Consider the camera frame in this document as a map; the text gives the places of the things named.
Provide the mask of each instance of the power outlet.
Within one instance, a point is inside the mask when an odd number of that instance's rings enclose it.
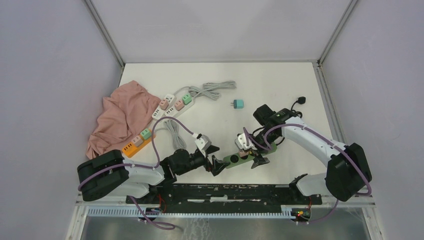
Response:
[[[168,101],[168,107],[174,106],[174,102],[176,98],[173,94],[168,93],[167,95],[165,95],[163,99],[166,99]],[[159,120],[160,118],[164,116],[164,113],[165,113],[165,110],[162,110],[161,106],[157,106],[156,110],[154,110],[151,117],[154,120]]]
[[[174,117],[177,118],[178,116],[180,116],[181,114],[183,114],[185,111],[187,111],[187,109],[189,109],[191,106],[193,106],[195,104],[195,100],[193,99],[191,102],[189,102],[187,105],[185,105],[181,110],[177,110],[175,108],[175,106],[173,105],[170,109],[168,109],[165,112],[165,116],[167,117]]]

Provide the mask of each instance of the gray wall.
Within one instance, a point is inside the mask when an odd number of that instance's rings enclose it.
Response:
[[[1,239],[63,239],[120,68],[81,0],[0,3]]]
[[[364,148],[386,239],[423,239],[424,1],[362,0],[323,64],[348,142]]]
[[[93,0],[127,63],[318,59],[349,0]]]

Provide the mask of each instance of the tabletop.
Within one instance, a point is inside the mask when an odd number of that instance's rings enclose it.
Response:
[[[238,151],[234,141],[237,134],[243,132],[243,127],[250,133],[260,127],[253,117],[258,107],[267,104],[276,112],[289,109],[301,96],[306,97],[306,103],[297,104],[294,109],[303,113],[303,121],[324,136],[332,136],[310,62],[128,63],[120,85],[132,80],[160,99],[184,86],[201,88],[207,82],[236,81],[235,89],[217,90],[221,93],[218,100],[197,97],[195,104],[178,117],[192,132],[208,136],[213,145],[220,147],[214,153],[218,159]],[[181,91],[176,95],[177,99],[186,93],[187,90]],[[243,100],[244,108],[234,109],[230,104],[234,99]],[[155,134],[154,143],[163,160],[175,151],[171,134],[167,130]],[[182,127],[179,134],[185,140],[188,152],[193,153],[196,149],[194,138]],[[251,161],[224,169],[218,176],[212,176],[199,167],[177,176],[177,183],[288,184],[301,174],[326,172],[325,166],[316,157],[290,140],[284,141],[276,152],[266,157],[270,160],[268,164],[251,169]],[[151,144],[131,159],[143,163],[157,161]]]

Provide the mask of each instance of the towel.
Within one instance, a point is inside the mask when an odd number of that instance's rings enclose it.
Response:
[[[121,150],[147,128],[160,101],[136,81],[123,84],[110,97],[104,97],[98,127],[88,139],[87,157],[93,159],[114,149]]]

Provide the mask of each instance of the orange power strip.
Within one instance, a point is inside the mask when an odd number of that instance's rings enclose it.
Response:
[[[128,158],[131,158],[136,153],[138,153],[142,148],[144,148],[147,144],[149,144],[152,141],[152,137],[155,138],[156,135],[153,135],[149,137],[147,140],[144,140],[140,146],[136,146],[132,141],[130,141],[126,146],[122,148],[123,154],[125,154]]]

